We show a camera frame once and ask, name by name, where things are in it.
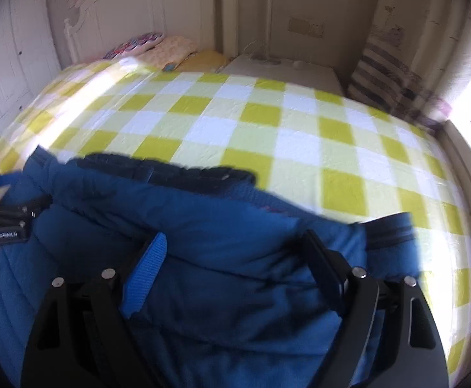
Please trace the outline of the blue quilted puffer jacket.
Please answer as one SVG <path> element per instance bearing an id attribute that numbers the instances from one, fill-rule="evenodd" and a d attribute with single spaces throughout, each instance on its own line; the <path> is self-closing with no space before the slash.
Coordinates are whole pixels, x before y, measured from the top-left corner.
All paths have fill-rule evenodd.
<path id="1" fill-rule="evenodd" d="M 374 278 L 420 274 L 410 215 L 344 224 L 313 215 L 229 169 L 94 154 L 60 163 L 35 150 L 4 196 L 49 195 L 27 242 L 0 249 L 0 365 L 21 381 L 27 339 L 55 278 L 97 278 L 155 233 L 167 251 L 130 326 L 170 387 L 305 387 L 340 318 L 317 288 L 297 237 L 313 230 Z"/>

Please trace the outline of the yellow white checkered bedspread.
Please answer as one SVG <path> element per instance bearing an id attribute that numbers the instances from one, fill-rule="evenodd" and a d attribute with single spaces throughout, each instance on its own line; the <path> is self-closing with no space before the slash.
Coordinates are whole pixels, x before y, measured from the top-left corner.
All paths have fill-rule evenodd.
<path id="1" fill-rule="evenodd" d="M 0 132 L 0 172 L 42 146 L 61 160 L 118 152 L 255 173 L 259 188 L 342 221 L 409 212 L 421 282 L 447 357 L 471 345 L 471 225 L 436 139 L 358 102 L 234 74 L 164 73 L 137 60 L 68 68 Z"/>

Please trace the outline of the white wardrobe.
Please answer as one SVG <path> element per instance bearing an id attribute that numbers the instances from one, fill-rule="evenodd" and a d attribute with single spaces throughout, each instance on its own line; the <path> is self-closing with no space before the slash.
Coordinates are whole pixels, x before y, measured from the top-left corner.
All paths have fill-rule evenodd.
<path id="1" fill-rule="evenodd" d="M 0 137 L 60 72 L 47 0 L 0 0 Z"/>

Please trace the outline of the white nightstand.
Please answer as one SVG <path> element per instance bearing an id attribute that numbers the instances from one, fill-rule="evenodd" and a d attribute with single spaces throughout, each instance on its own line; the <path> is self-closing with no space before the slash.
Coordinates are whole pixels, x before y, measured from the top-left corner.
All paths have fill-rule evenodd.
<path id="1" fill-rule="evenodd" d="M 332 68 L 300 60 L 259 60 L 252 59 L 247 55 L 240 55 L 222 68 L 221 72 L 285 81 L 344 96 L 343 88 Z"/>

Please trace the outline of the yellow pillow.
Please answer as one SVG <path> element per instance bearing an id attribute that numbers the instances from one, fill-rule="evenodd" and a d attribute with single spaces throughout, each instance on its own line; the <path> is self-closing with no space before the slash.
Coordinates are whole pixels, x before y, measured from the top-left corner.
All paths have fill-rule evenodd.
<path id="1" fill-rule="evenodd" d="M 175 70 L 178 72 L 218 73 L 230 59 L 217 51 L 207 50 L 189 55 Z"/>

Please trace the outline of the colourful patterned pillow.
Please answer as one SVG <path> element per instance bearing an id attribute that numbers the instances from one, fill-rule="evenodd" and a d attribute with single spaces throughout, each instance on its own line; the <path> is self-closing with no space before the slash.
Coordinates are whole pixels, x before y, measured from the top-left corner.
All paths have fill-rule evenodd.
<path id="1" fill-rule="evenodd" d="M 113 60 L 140 55 L 156 47 L 164 38 L 165 35 L 161 32 L 145 33 L 118 45 L 106 53 L 103 59 Z"/>

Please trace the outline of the pink beige pillow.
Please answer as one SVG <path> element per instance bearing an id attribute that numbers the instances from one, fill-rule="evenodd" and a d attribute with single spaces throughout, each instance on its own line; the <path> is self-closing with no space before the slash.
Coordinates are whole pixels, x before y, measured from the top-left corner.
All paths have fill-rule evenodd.
<path id="1" fill-rule="evenodd" d="M 137 55 L 136 58 L 152 68 L 173 71 L 197 50 L 197 44 L 189 38 L 168 36 L 155 47 Z"/>

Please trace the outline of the patterned striped curtain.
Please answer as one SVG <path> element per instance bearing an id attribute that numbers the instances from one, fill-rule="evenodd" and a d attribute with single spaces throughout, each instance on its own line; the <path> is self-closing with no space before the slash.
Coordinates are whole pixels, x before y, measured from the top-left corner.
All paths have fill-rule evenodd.
<path id="1" fill-rule="evenodd" d="M 471 122 L 471 0 L 377 0 L 347 93 L 432 131 Z"/>

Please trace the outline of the white wooden headboard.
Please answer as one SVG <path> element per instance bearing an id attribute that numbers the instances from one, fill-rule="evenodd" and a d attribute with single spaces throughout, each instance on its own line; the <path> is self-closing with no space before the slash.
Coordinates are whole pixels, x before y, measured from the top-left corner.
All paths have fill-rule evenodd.
<path id="1" fill-rule="evenodd" d="M 239 55 L 238 0 L 78 0 L 76 23 L 64 21 L 71 62 L 90 62 L 147 32 L 183 36 L 198 49 Z"/>

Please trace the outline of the wall power socket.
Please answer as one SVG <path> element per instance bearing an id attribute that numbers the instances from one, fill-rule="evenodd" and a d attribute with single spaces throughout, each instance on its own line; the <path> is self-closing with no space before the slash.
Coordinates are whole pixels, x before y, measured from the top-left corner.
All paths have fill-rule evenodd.
<path id="1" fill-rule="evenodd" d="M 291 17 L 288 22 L 288 31 L 311 38 L 323 38 L 324 25 L 313 20 Z"/>

